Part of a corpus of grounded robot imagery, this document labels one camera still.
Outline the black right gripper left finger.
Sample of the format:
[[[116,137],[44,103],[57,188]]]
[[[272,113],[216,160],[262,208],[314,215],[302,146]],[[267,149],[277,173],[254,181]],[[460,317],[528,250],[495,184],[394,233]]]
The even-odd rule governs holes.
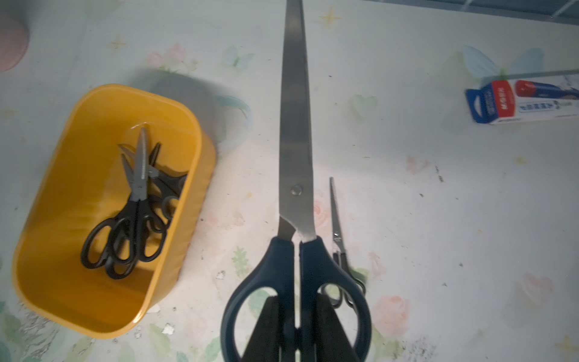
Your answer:
[[[281,331],[279,297],[268,297],[241,360],[279,362]]]

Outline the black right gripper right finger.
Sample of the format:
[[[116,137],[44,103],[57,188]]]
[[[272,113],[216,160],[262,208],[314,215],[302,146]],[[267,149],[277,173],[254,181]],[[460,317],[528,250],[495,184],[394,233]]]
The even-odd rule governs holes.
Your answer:
[[[317,295],[315,356],[320,362],[356,362],[359,358],[348,341],[337,314],[324,294]]]

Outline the large dark blue scissors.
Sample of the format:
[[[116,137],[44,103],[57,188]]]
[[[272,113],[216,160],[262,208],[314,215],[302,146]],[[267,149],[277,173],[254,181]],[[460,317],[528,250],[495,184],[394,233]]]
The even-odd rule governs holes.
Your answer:
[[[323,286],[337,297],[342,288],[352,299],[334,309],[359,361],[368,356],[372,320],[365,295],[333,261],[315,229],[312,130],[303,4],[286,4],[280,98],[279,223],[257,267],[226,305],[221,349],[227,361],[242,361],[235,324],[250,295],[271,288],[279,297],[282,336],[279,361],[316,361],[315,309]]]

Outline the small black thin scissors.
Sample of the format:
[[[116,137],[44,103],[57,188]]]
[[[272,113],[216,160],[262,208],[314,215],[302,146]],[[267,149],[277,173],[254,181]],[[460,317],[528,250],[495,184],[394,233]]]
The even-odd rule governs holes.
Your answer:
[[[352,281],[356,283],[357,286],[359,286],[362,293],[366,294],[365,283],[352,273],[348,262],[347,250],[345,248],[345,243],[342,234],[342,226],[339,219],[339,208],[337,205],[335,180],[332,176],[330,177],[330,210],[332,220],[332,238],[333,243],[336,246],[336,249],[333,251],[333,261],[342,271],[344,271],[351,278]],[[323,286],[321,292],[322,294],[330,298],[330,302],[334,309],[339,308],[342,304],[346,304],[351,309],[354,309],[354,303],[351,297],[342,288],[340,287],[338,288],[339,293],[337,297],[332,297],[330,295],[330,292],[328,291],[328,287],[330,287],[330,284]]]

